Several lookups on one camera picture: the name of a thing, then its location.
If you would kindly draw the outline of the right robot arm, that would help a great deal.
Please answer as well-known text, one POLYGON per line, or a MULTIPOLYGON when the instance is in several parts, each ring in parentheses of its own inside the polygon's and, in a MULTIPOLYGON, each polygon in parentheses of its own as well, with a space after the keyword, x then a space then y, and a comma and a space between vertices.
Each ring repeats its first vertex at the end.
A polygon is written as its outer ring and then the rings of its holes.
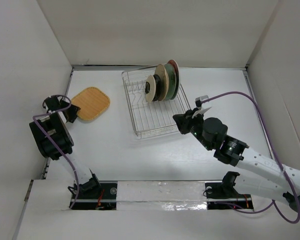
POLYGON ((300 212, 300 170, 279 164, 246 143, 227 134, 228 127, 218 118, 204 118, 196 109, 173 117, 178 130, 191 133, 220 162, 247 170, 260 179, 229 171, 223 178, 221 191, 227 197, 238 193, 268 198, 300 212))

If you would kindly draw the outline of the orange bamboo square plate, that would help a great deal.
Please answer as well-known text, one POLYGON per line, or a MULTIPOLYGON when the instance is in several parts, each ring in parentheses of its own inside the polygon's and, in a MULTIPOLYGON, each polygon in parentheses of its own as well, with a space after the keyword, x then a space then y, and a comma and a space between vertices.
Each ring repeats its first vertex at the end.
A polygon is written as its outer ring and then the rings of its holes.
POLYGON ((110 98, 99 88, 91 86, 75 95, 71 102, 80 108, 77 116, 83 121, 93 121, 110 106, 110 98))

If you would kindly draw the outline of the beige bird pattern plate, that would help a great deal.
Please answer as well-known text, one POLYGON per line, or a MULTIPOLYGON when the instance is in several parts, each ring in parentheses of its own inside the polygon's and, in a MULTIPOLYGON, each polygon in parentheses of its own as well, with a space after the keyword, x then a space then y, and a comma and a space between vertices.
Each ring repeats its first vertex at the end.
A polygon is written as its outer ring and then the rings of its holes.
POLYGON ((169 75, 163 64, 159 64, 156 67, 154 74, 158 75, 161 80, 161 90, 158 100, 163 101, 169 90, 169 75))

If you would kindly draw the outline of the red and blue floral plate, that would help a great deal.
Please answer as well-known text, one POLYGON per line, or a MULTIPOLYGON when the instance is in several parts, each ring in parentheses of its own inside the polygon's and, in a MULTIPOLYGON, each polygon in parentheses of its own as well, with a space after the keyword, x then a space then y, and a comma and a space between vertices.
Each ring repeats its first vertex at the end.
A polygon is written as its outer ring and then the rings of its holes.
POLYGON ((171 64, 175 71, 176 86, 175 86, 175 90, 174 90, 174 93, 171 98, 171 100, 173 100, 177 96, 179 88, 180 88, 180 84, 181 84, 180 69, 179 69, 178 63, 174 59, 170 59, 167 63, 171 64))

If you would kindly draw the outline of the cream plate with black spot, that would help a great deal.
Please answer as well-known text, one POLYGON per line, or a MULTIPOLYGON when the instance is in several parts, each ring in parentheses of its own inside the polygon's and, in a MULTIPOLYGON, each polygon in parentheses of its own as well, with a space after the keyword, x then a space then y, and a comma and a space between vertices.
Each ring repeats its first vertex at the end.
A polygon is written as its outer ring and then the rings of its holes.
POLYGON ((145 99, 148 103, 152 102, 155 98, 156 90, 156 79, 153 75, 149 75, 145 83, 145 99))

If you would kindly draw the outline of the teal flower plate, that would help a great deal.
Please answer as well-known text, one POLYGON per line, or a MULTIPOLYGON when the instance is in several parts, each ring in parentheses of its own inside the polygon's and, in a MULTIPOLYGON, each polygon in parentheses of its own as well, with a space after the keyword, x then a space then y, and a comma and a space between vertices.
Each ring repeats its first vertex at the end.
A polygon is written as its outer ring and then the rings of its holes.
POLYGON ((176 77, 175 68, 170 63, 165 64, 164 67, 167 71, 168 82, 169 82, 168 91, 164 98, 164 100, 167 101, 173 98, 177 86, 177 77, 176 77))

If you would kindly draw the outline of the black round plate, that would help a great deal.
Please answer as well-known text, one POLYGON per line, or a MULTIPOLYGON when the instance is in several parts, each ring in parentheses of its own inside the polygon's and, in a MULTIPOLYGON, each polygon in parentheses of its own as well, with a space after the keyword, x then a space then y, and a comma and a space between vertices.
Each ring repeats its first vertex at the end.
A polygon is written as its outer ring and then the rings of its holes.
POLYGON ((155 80, 155 95, 154 95, 154 98, 152 101, 155 102, 155 101, 158 101, 161 96, 162 80, 158 74, 154 74, 153 77, 155 80))

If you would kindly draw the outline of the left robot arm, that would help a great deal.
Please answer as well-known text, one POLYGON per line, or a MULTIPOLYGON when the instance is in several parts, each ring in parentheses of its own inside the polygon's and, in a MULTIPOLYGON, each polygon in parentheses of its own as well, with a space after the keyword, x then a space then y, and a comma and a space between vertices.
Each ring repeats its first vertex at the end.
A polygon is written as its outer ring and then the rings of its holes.
POLYGON ((61 94, 48 96, 42 107, 46 112, 33 116, 29 123, 40 154, 58 161, 72 175, 75 183, 68 189, 76 199, 98 198, 103 188, 97 176, 74 157, 74 141, 66 127, 76 120, 80 107, 61 94))

